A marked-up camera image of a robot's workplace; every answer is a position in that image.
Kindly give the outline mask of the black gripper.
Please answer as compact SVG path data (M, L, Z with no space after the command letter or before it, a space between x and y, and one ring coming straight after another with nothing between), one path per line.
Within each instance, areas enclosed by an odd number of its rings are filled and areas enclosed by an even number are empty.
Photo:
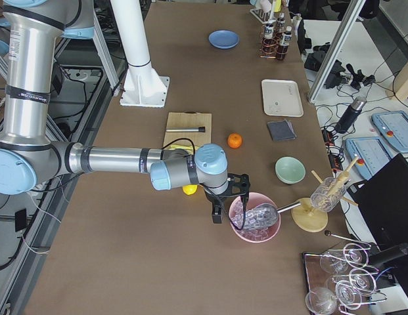
M221 203L229 198L239 197L245 205L249 200L250 179L249 175L237 175L233 173L227 174L226 185L221 186L221 192L216 194L216 188L204 187L205 195L212 203L212 222L221 224L223 210Z

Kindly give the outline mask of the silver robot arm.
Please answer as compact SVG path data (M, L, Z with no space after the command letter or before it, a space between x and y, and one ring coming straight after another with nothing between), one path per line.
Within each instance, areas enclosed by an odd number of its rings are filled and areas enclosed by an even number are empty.
M91 39L92 1L5 1L10 22L5 113L0 131L0 193L15 195L57 175L97 171L150 175L156 190L198 184L221 222L227 198L249 199L247 175L227 170L223 149L205 144L182 149L99 148L78 142L53 142L46 136L55 42L59 37Z

